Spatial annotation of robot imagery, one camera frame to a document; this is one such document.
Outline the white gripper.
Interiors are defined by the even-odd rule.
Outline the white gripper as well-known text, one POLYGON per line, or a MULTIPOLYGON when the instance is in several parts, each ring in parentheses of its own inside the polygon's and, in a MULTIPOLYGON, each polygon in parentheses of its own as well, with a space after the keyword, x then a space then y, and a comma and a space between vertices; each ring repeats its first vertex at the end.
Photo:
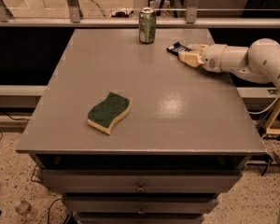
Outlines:
POLYGON ((202 55, 199 51, 180 51, 178 58, 182 63, 197 68, 202 65, 203 69, 208 72, 221 73, 221 57, 225 44, 188 44, 191 50, 203 50, 202 55))

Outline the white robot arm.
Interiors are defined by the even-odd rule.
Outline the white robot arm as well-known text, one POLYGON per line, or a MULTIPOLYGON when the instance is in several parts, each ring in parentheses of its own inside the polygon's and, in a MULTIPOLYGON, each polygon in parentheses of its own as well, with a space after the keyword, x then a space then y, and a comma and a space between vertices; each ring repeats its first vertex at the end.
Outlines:
MULTIPOLYGON (((269 38, 250 47, 190 44, 179 60, 209 72, 227 72, 256 83, 272 82, 280 93, 280 45, 269 38)), ((280 170, 265 176, 247 172, 203 224, 280 224, 280 170)))

